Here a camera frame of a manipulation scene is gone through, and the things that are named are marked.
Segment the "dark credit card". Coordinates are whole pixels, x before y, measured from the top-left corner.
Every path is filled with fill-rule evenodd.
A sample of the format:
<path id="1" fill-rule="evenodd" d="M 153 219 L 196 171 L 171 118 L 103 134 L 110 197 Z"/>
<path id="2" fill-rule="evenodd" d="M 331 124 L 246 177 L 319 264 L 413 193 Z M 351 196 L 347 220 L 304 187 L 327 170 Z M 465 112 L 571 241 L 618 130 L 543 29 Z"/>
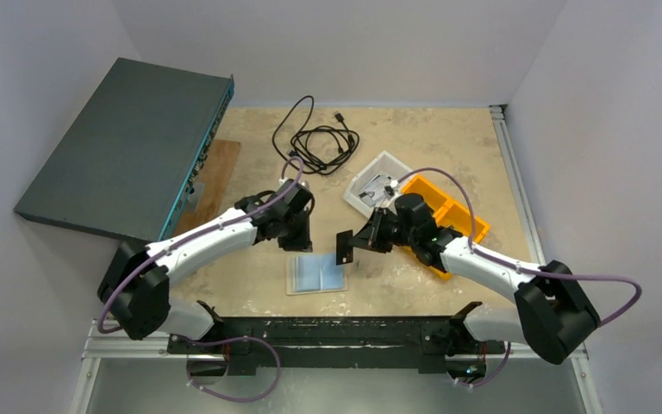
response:
<path id="1" fill-rule="evenodd" d="M 335 264 L 343 266 L 353 262 L 353 231 L 345 230 L 336 235 Z"/>

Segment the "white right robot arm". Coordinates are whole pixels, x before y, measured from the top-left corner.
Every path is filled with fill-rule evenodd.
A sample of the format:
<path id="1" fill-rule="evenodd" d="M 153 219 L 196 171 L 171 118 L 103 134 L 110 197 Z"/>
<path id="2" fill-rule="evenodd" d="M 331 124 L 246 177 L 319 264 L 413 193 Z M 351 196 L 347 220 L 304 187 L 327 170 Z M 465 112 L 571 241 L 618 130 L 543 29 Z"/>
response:
<path id="1" fill-rule="evenodd" d="M 423 265 L 470 279 L 513 304 L 495 310 L 472 302 L 459 311 L 451 318 L 451 330 L 464 343 L 526 344 L 558 365 L 601 325 L 567 265 L 521 262 L 481 248 L 454 227 L 439 225 L 415 193 L 397 198 L 392 209 L 374 209 L 359 231 L 338 233 L 336 262 L 351 263 L 356 248 L 386 254 L 395 246 L 410 248 Z"/>

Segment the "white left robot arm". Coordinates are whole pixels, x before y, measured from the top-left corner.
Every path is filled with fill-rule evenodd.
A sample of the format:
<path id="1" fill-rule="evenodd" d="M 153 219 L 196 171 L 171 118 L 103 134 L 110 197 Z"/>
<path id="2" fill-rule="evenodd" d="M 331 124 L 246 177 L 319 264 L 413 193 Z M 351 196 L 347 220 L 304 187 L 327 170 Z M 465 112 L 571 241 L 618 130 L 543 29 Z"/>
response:
<path id="1" fill-rule="evenodd" d="M 163 332 L 203 341 L 222 320 L 207 304 L 172 298 L 182 279 L 224 255 L 275 240 L 288 252 L 309 252 L 312 192 L 293 179 L 276 191 L 243 197 L 220 216 L 173 238 L 123 242 L 103 276 L 97 297 L 130 339 Z"/>

